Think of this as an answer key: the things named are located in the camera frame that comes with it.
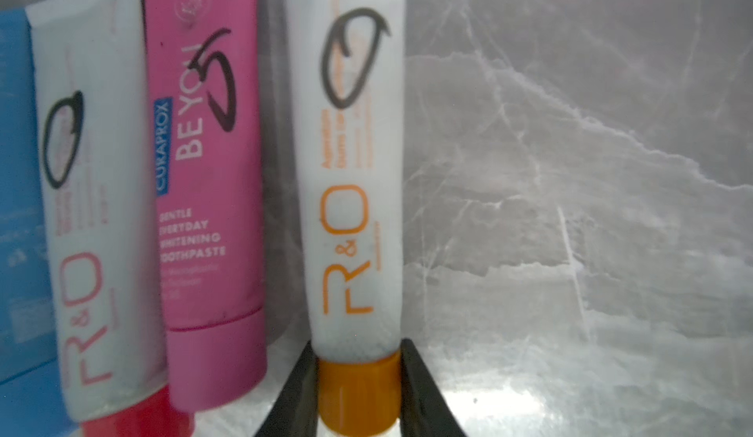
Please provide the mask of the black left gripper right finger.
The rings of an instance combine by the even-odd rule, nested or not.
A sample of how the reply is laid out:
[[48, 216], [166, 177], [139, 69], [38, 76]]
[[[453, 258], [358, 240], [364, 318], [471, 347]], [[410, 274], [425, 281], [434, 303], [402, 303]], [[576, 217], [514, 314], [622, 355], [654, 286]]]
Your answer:
[[415, 343], [404, 338], [401, 353], [400, 432], [403, 437], [465, 437]]

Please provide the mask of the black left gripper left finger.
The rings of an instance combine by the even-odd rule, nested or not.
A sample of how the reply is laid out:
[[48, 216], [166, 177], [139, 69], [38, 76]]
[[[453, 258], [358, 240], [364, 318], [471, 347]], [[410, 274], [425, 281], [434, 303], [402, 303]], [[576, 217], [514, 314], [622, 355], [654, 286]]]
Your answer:
[[308, 342], [255, 436], [316, 437], [318, 422], [318, 360]]

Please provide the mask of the white tube orange cap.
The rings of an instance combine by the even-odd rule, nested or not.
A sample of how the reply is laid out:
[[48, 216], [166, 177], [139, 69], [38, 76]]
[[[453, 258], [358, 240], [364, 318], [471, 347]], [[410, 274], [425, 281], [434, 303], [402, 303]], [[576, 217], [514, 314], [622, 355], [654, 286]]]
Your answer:
[[286, 0], [318, 413], [382, 434], [401, 407], [407, 0]]

